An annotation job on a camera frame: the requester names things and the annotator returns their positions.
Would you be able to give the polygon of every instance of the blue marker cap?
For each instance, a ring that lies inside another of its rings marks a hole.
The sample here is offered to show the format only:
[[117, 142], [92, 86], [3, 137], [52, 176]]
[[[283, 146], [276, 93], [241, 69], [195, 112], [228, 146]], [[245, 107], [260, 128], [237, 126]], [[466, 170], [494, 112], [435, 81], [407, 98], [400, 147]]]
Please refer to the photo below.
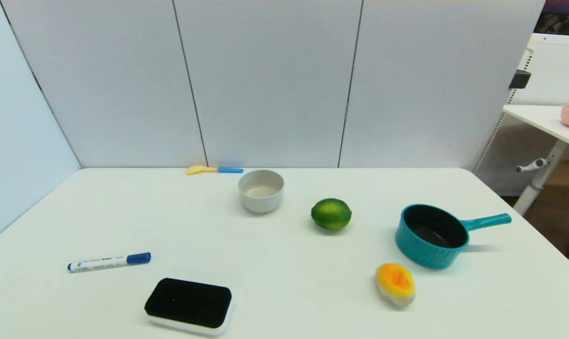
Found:
[[151, 260], [151, 253], [150, 252], [140, 253], [140, 254], [136, 254], [136, 255], [128, 255], [128, 257], [127, 257], [128, 265], [146, 264], [150, 260]]

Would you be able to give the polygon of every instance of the teal saucepan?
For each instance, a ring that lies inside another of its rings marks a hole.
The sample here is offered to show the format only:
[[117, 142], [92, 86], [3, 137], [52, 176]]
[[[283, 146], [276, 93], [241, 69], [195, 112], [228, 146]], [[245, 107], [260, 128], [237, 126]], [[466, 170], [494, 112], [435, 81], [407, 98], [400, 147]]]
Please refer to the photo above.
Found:
[[469, 243], [468, 231], [508, 224], [511, 216], [459, 220], [437, 207], [414, 204], [401, 213], [396, 243], [408, 258], [429, 268], [446, 268]]

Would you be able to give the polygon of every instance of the whiteboard marker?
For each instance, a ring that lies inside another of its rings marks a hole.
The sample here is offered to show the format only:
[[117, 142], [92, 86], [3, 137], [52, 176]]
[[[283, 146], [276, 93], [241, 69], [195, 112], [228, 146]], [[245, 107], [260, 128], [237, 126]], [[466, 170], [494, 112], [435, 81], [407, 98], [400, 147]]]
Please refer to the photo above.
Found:
[[90, 271], [100, 268], [119, 267], [125, 265], [146, 264], [151, 260], [151, 253], [140, 253], [136, 255], [113, 256], [110, 258], [100, 258], [72, 262], [67, 265], [69, 272]]

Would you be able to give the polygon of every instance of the blue spoon handle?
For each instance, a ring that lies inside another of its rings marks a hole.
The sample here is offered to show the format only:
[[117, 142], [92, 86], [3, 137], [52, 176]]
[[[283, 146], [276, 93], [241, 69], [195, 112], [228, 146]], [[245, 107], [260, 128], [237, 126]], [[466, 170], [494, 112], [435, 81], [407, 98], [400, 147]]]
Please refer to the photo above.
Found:
[[508, 224], [512, 221], [511, 216], [504, 213], [493, 215], [491, 217], [473, 219], [473, 220], [463, 220], [461, 223], [465, 226], [465, 229], [469, 230], [476, 230], [482, 229], [487, 226], [494, 226], [494, 225], [502, 225]]
[[218, 172], [220, 173], [242, 173], [242, 168], [234, 168], [234, 167], [222, 167], [218, 166]]

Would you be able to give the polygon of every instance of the white ceramic bowl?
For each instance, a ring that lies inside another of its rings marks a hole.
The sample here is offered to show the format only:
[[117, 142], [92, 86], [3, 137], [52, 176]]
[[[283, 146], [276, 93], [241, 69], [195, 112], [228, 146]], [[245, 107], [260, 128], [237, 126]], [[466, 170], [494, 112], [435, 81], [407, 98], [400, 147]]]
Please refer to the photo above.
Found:
[[245, 208], [256, 213], [276, 210], [283, 200], [285, 180], [280, 174], [259, 169], [239, 180], [239, 195]]

